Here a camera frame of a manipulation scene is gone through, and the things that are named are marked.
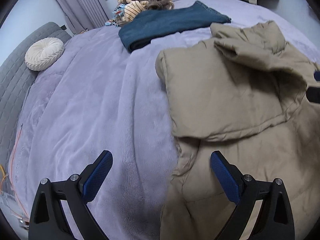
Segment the beige puffer jacket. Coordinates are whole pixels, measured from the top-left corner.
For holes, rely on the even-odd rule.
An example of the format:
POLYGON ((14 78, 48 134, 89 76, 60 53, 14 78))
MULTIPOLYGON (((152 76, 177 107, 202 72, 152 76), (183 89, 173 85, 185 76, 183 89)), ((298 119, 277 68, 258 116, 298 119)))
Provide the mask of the beige puffer jacket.
POLYGON ((284 181, 295 238, 319 219, 319 105, 308 102, 319 65, 285 40, 276 22, 235 28, 159 53, 178 162, 161 214, 161 239, 214 239, 235 205, 214 172, 220 151, 257 180, 284 181))

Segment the brown striped clothes pile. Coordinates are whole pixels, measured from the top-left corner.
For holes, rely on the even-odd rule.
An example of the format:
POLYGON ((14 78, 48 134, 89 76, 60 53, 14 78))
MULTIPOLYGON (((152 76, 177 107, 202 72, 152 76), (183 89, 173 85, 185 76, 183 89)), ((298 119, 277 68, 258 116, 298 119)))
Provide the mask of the brown striped clothes pile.
POLYGON ((105 22, 105 26, 122 27, 132 22, 138 14, 147 10, 172 10, 173 0, 117 0, 114 17, 105 22))

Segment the lavender plush bed blanket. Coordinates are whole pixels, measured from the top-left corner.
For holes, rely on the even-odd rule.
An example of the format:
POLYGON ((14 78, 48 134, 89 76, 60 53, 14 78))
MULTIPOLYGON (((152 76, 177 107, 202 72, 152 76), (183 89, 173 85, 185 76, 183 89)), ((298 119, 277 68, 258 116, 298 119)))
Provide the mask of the lavender plush bed blanket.
MULTIPOLYGON (((276 22, 285 40, 319 65, 316 47, 274 12, 237 0, 198 1, 230 17, 224 24, 231 27, 276 22)), ((71 38, 28 90, 8 170, 29 239, 161 239, 178 152, 156 60, 165 49, 192 47, 212 33, 209 26, 154 38, 130 53, 120 29, 71 38), (84 203, 80 174, 104 150, 113 165, 94 200, 84 203)), ((242 181, 240 202, 232 202, 214 239, 296 239, 284 181, 245 173, 242 181)))

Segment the round cream pleated cushion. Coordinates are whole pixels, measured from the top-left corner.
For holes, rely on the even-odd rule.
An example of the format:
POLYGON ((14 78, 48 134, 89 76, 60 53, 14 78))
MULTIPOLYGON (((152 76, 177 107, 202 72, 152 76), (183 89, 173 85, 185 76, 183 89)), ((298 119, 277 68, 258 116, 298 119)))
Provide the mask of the round cream pleated cushion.
POLYGON ((39 72, 55 63, 64 51, 64 43, 59 38, 47 37, 28 48, 24 61, 30 70, 39 72))

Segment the folded blue jeans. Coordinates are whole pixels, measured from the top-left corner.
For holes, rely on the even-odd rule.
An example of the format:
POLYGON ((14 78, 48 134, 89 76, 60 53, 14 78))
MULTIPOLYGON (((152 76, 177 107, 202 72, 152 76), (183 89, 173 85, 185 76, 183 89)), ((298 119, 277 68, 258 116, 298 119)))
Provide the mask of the folded blue jeans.
POLYGON ((146 10, 119 31, 128 52, 143 48, 154 38, 209 27, 212 23, 231 23, 231 18, 200 1, 190 7, 173 10, 146 10))

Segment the grey window curtain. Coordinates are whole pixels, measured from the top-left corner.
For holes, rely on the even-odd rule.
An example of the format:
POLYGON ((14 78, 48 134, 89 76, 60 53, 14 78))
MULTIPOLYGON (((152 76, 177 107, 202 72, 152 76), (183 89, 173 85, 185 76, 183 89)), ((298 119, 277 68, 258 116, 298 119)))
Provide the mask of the grey window curtain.
POLYGON ((105 0, 56 0, 74 34, 103 27, 108 20, 105 0))

